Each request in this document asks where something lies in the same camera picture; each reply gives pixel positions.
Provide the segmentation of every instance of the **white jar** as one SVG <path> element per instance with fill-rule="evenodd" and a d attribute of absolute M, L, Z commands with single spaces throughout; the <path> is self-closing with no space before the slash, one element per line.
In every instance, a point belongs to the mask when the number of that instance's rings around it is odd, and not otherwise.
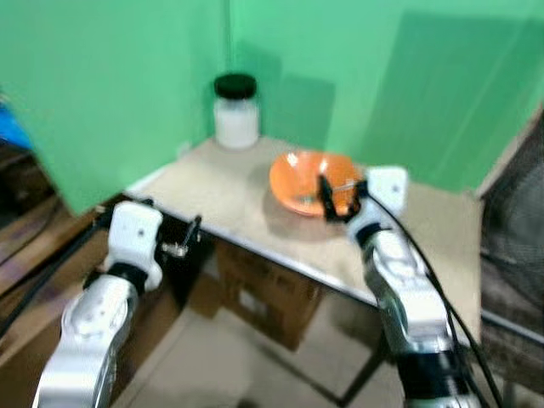
<path fill-rule="evenodd" d="M 215 139 L 228 149 L 245 149 L 258 140 L 259 112 L 255 78 L 228 74 L 214 82 Z"/>

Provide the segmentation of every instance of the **table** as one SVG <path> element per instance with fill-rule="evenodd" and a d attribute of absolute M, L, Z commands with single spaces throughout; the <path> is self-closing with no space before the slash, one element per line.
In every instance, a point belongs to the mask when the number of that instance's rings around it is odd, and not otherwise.
<path fill-rule="evenodd" d="M 261 138 L 251 149 L 232 151 L 208 139 L 138 183 L 129 195 L 150 196 L 162 211 L 184 220 L 201 214 L 207 232 L 376 305 L 363 278 L 360 249 L 348 241 L 344 227 L 289 212 L 273 197 L 270 165 L 278 155 L 297 149 L 281 140 Z M 411 183 L 401 217 L 475 338 L 480 323 L 481 210 L 479 201 L 468 193 Z M 360 390 L 383 355 L 383 348 L 378 348 L 339 399 L 340 406 Z"/>

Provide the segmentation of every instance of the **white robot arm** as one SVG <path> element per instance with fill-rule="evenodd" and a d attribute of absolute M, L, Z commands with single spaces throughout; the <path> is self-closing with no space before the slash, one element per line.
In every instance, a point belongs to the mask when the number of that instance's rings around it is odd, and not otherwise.
<path fill-rule="evenodd" d="M 445 303 L 426 264 L 387 214 L 404 209 L 408 175 L 401 167 L 371 167 L 355 187 L 345 216 L 336 214 L 332 188 L 320 176 L 320 199 L 331 221 L 347 223 L 363 252 L 365 281 L 377 299 L 388 349 L 399 368 L 410 408 L 478 408 L 452 339 Z M 353 393 L 342 399 L 347 406 Z"/>
<path fill-rule="evenodd" d="M 188 234 L 198 233 L 200 218 L 194 223 Z M 162 214 L 155 208 L 130 201 L 116 205 L 107 272 L 66 306 L 60 342 L 42 373 L 33 408 L 108 406 L 116 355 L 127 339 L 139 297 L 162 280 L 155 261 L 161 224 Z"/>

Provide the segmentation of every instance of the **orange bowl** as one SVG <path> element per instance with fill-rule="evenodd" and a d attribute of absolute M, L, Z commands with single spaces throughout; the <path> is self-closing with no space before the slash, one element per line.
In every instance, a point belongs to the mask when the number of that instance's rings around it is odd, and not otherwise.
<path fill-rule="evenodd" d="M 360 174 L 347 156 L 320 151 L 299 150 L 276 158 L 269 173 L 270 188 L 286 208 L 303 215 L 323 216 L 317 199 L 317 176 L 323 174 L 333 189 L 360 179 Z M 339 214 L 348 211 L 353 189 L 335 191 L 332 195 Z"/>

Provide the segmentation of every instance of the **green wall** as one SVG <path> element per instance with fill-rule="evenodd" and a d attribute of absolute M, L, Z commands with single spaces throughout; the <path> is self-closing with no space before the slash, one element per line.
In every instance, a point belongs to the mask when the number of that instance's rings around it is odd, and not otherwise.
<path fill-rule="evenodd" d="M 544 95 L 542 0 L 2 0 L 0 27 L 0 86 L 78 212 L 211 134 L 227 68 L 266 134 L 449 190 Z"/>
<path fill-rule="evenodd" d="M 264 131 L 475 188 L 544 95 L 542 0 L 232 0 Z"/>
<path fill-rule="evenodd" d="M 75 211 L 211 132 L 225 4 L 0 2 L 0 86 Z"/>

